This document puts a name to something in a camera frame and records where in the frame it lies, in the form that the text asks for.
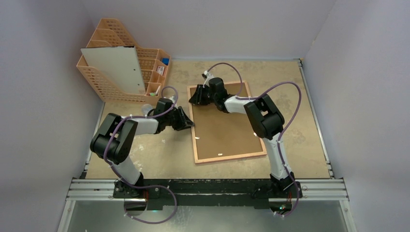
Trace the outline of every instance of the white clipboard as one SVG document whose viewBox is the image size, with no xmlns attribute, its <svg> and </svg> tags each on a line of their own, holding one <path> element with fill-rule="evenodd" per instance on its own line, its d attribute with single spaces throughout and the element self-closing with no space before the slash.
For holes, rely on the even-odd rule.
<svg viewBox="0 0 410 232">
<path fill-rule="evenodd" d="M 134 46 L 81 48 L 89 66 L 98 69 L 124 93 L 145 94 Z"/>
</svg>

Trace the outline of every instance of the cork bulletin board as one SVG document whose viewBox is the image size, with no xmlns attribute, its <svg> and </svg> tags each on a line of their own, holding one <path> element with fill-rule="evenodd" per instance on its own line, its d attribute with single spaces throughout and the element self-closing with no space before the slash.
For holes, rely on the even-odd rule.
<svg viewBox="0 0 410 232">
<path fill-rule="evenodd" d="M 240 82 L 226 82 L 228 93 L 237 93 Z M 188 99 L 196 86 L 188 86 Z M 244 81 L 241 97 L 249 97 L 248 83 Z M 191 128 L 195 163 L 232 160 L 265 156 L 263 141 L 253 134 L 253 129 L 245 114 L 227 114 L 219 111 L 214 104 L 192 105 L 189 103 L 190 118 L 195 123 Z"/>
</svg>

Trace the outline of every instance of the white panel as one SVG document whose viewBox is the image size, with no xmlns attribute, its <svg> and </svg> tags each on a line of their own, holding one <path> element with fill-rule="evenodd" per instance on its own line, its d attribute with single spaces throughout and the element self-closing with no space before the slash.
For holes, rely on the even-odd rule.
<svg viewBox="0 0 410 232">
<path fill-rule="evenodd" d="M 140 178 L 141 173 L 136 169 L 134 163 L 131 160 L 130 156 L 120 163 L 119 165 L 115 165 L 116 171 L 119 173 L 122 178 L 124 178 L 128 183 L 135 184 L 137 183 L 138 178 Z"/>
<path fill-rule="evenodd" d="M 135 118 L 134 121 L 138 122 L 135 135 L 140 134 L 155 134 L 158 128 L 158 121 L 153 118 Z"/>
<path fill-rule="evenodd" d="M 102 101 L 75 67 L 80 0 L 0 1 L 0 231 L 56 231 Z"/>
<path fill-rule="evenodd" d="M 122 91 L 145 94 L 144 80 L 134 47 L 81 48 L 89 66 L 101 71 Z"/>
<path fill-rule="evenodd" d="M 174 58 L 301 58 L 336 0 L 83 0 Z"/>
<path fill-rule="evenodd" d="M 339 0 L 304 63 L 358 231 L 410 228 L 409 12 L 408 0 Z"/>
</svg>

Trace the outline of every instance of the orange desk organizer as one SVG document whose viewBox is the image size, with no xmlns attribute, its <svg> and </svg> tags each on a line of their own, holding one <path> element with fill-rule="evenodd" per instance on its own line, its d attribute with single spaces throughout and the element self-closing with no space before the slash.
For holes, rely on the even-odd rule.
<svg viewBox="0 0 410 232">
<path fill-rule="evenodd" d="M 160 87 L 160 92 L 167 81 L 171 57 L 161 49 L 142 48 L 125 29 L 124 25 L 114 18 L 102 18 L 94 31 L 87 47 L 112 47 L 112 46 L 135 46 L 140 63 L 141 73 L 144 79 L 146 93 L 128 94 L 106 78 L 99 70 L 88 66 L 84 56 L 81 56 L 77 68 L 92 86 L 95 92 L 105 102 L 146 102 L 156 105 L 159 96 L 150 96 Z M 161 62 L 168 58 L 168 65 Z M 163 74 L 157 72 L 158 66 L 164 66 Z"/>
</svg>

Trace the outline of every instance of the purple cable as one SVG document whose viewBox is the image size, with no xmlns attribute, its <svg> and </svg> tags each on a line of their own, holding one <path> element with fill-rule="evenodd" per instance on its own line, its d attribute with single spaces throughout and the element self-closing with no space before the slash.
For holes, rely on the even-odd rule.
<svg viewBox="0 0 410 232">
<path fill-rule="evenodd" d="M 143 186 L 143 187 L 134 186 L 133 184 L 131 184 L 131 183 L 129 183 L 127 180 L 125 180 L 125 179 L 117 172 L 117 170 L 116 170 L 115 167 L 113 166 L 113 163 L 107 159 L 107 154 L 108 154 L 108 148 L 110 147 L 112 141 L 114 140 L 115 135 L 117 134 L 117 132 L 118 132 L 119 128 L 121 127 L 121 125 L 122 125 L 126 120 L 132 119 L 132 118 L 156 118 L 156 117 L 160 117 L 160 116 L 162 116 L 162 115 L 164 115 L 164 114 L 170 112 L 170 111 L 174 108 L 174 106 L 175 106 L 175 104 L 176 104 L 176 101 L 178 100 L 178 92 L 176 91 L 176 89 L 175 89 L 174 87 L 166 86 L 166 87 L 164 87 L 164 88 L 162 89 L 162 91 L 161 91 L 161 96 L 163 96 L 163 92 L 164 92 L 164 90 L 165 90 L 166 88 L 171 88 L 171 89 L 173 89 L 173 90 L 175 91 L 176 97 L 175 97 L 175 101 L 174 101 L 174 103 L 172 104 L 172 106 L 171 106 L 168 110 L 166 110 L 165 112 L 163 112 L 163 113 L 161 113 L 161 114 L 159 114 L 159 115 L 146 116 L 146 117 L 145 117 L 145 116 L 128 116 L 128 117 L 123 118 L 123 119 L 118 123 L 117 127 L 114 129 L 113 134 L 111 135 L 111 138 L 110 138 L 110 140 L 108 141 L 107 147 L 105 148 L 104 157 L 103 157 L 103 158 L 104 158 L 104 161 L 110 165 L 111 169 L 112 169 L 113 172 L 118 176 L 118 178 L 120 178 L 122 182 L 124 182 L 126 185 L 130 186 L 131 188 L 134 188 L 134 189 L 164 188 L 164 189 L 166 189 L 166 190 L 172 195 L 172 197 L 173 197 L 173 199 L 174 199 L 174 204 L 175 204 L 175 205 L 174 205 L 174 210 L 172 211 L 172 213 L 170 214 L 169 217 L 167 217 L 166 219 L 164 219 L 164 220 L 162 220 L 162 221 L 154 221 L 154 222 L 152 222 L 152 221 L 145 221 L 145 220 L 136 218 L 136 217 L 131 216 L 130 214 L 128 214 L 128 213 L 127 213 L 127 210 L 124 208 L 124 211 L 125 211 L 126 215 L 127 215 L 129 218 L 134 219 L 134 220 L 137 220 L 137 221 L 140 221 L 140 222 L 143 222 L 143 223 L 146 223 L 146 224 L 161 224 L 161 223 L 163 223 L 163 222 L 168 221 L 169 219 L 171 219 L 171 218 L 175 215 L 175 213 L 176 213 L 176 208 L 177 208 L 177 204 L 176 204 L 176 197 L 175 197 L 174 193 L 173 193 L 171 190 L 169 190 L 168 188 L 166 188 L 165 186 L 162 186 L 162 185 L 150 185 L 150 186 Z"/>
<path fill-rule="evenodd" d="M 291 209 L 288 213 L 286 213 L 286 214 L 284 214 L 284 215 L 282 215 L 282 214 L 277 214 L 277 215 L 279 215 L 279 216 L 288 216 L 288 215 L 290 215 L 290 214 L 295 210 L 295 208 L 297 207 L 297 204 L 299 203 L 299 197 L 300 197 L 300 195 L 299 195 L 299 189 L 298 189 L 299 187 L 297 186 L 295 179 L 291 176 L 291 172 L 289 172 L 288 167 L 286 167 L 285 159 L 283 158 L 282 151 L 281 151 L 281 149 L 280 149 L 280 139 L 282 138 L 283 134 L 285 133 L 285 131 L 287 130 L 287 128 L 290 126 L 290 124 L 293 122 L 293 120 L 294 120 L 294 118 L 295 118 L 297 112 L 299 111 L 300 102 L 302 101 L 302 92 L 301 92 L 301 90 L 300 90 L 300 87 L 299 87 L 295 82 L 292 82 L 292 81 L 284 81 L 284 82 L 277 83 L 276 85 L 270 87 L 267 91 L 263 92 L 263 94 L 261 94 L 259 97 L 257 97 L 257 98 L 260 98 L 260 97 L 262 97 L 263 95 L 267 94 L 269 91 L 273 90 L 274 88 L 276 88 L 276 87 L 278 87 L 278 86 L 281 86 L 281 85 L 284 85 L 284 84 L 292 84 L 292 85 L 294 85 L 294 86 L 297 88 L 297 91 L 298 91 L 298 93 L 299 93 L 299 100 L 298 100 L 298 102 L 297 102 L 297 106 L 296 106 L 295 112 L 294 112 L 294 114 L 292 115 L 291 120 L 289 120 L 288 124 L 286 124 L 285 128 L 282 130 L 282 132 L 280 133 L 280 135 L 279 135 L 279 137 L 278 137 L 278 150 L 279 150 L 280 159 L 282 160 L 282 165 L 283 165 L 283 167 L 285 168 L 285 171 L 286 171 L 286 173 L 288 174 L 289 178 L 292 180 L 293 185 L 296 186 L 296 202 L 295 202 L 294 207 L 292 207 L 292 209 Z"/>
<path fill-rule="evenodd" d="M 226 62 L 219 62 L 219 63 L 216 63 L 216 64 L 212 65 L 208 69 L 208 72 L 211 71 L 211 69 L 213 69 L 215 66 L 220 65 L 220 64 L 228 65 L 229 67 L 233 68 L 235 70 L 235 72 L 238 74 L 239 80 L 241 81 L 241 88 L 239 89 L 239 92 L 236 95 L 239 95 L 242 92 L 242 87 L 243 87 L 242 77 L 241 77 L 241 74 L 239 73 L 238 69 L 236 69 L 232 64 L 229 64 L 229 63 L 226 63 Z"/>
</svg>

